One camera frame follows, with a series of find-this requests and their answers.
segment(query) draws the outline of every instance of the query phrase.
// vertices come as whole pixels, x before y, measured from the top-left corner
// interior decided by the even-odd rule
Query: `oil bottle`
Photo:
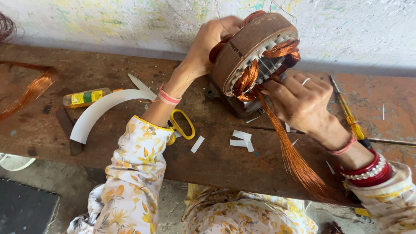
[[[98,99],[111,93],[109,88],[101,88],[96,90],[88,90],[85,92],[77,92],[64,96],[63,103],[69,108],[87,107],[92,105]]]

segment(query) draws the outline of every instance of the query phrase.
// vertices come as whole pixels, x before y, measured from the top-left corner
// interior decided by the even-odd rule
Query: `bottle label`
[[[74,94],[71,97],[71,102],[73,105],[86,103],[86,102],[95,102],[98,99],[103,97],[103,91],[94,91],[94,92],[85,92]]]

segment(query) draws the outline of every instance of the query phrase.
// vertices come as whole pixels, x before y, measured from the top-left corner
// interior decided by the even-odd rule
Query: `concrete floor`
[[[88,194],[94,186],[105,182],[104,170],[36,160],[28,168],[10,172],[0,167],[0,178],[11,179],[60,195],[56,219],[47,234],[65,234],[69,222],[87,212]],[[160,217],[157,234],[182,233],[181,217],[188,186],[186,183],[164,180],[160,191]],[[313,202],[307,214],[323,230],[327,222],[335,221],[344,233],[377,233],[378,227],[355,215],[352,208],[334,208]]]

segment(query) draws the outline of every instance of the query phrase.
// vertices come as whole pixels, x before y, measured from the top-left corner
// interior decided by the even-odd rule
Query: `yellow scissors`
[[[136,87],[139,90],[142,90],[142,91],[151,93],[154,98],[157,97],[157,95],[152,90],[150,90],[145,84],[143,84],[143,82],[141,82],[139,79],[137,79],[136,77],[134,77],[132,74],[128,74],[128,75],[129,75],[131,81],[133,81],[133,83],[136,85]],[[178,125],[178,123],[176,122],[175,118],[173,117],[173,114],[175,114],[176,112],[181,113],[186,118],[186,120],[188,121],[189,126],[192,129],[192,133],[191,133],[190,136],[185,135],[185,133],[183,132],[182,128]],[[195,136],[195,128],[193,127],[193,124],[192,124],[191,120],[188,118],[188,116],[182,110],[180,110],[180,109],[174,109],[172,111],[172,113],[171,113],[171,116],[169,117],[169,120],[172,123],[173,130],[176,130],[185,139],[191,140]],[[175,140],[176,140],[176,135],[175,134],[172,134],[171,135],[171,138],[168,140],[168,142],[166,143],[166,145],[173,144],[175,142]]]

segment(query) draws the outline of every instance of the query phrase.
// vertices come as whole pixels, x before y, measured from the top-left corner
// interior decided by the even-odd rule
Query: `sleeve cuff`
[[[146,120],[143,120],[143,119],[139,118],[137,115],[135,115],[134,117],[136,117],[138,120],[142,121],[144,124],[150,125],[151,127],[154,127],[156,129],[159,129],[159,130],[168,131],[168,132],[173,133],[173,128],[171,128],[171,127],[169,127],[169,128],[162,128],[162,127],[156,126],[154,124],[151,124],[151,123],[147,122]]]
[[[389,197],[409,190],[412,185],[410,167],[397,162],[390,162],[396,168],[396,174],[384,183],[371,187],[357,187],[347,181],[348,187],[358,196],[366,198]]]

